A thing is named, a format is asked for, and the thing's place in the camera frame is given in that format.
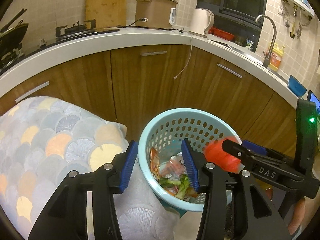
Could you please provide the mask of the right hand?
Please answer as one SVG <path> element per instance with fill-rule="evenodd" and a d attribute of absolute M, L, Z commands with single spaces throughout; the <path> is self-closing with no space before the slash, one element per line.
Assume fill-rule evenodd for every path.
<path fill-rule="evenodd" d="M 291 236 L 298 230 L 303 218 L 305 216 L 305 198 L 301 198 L 294 205 L 293 216 L 287 229 Z"/>

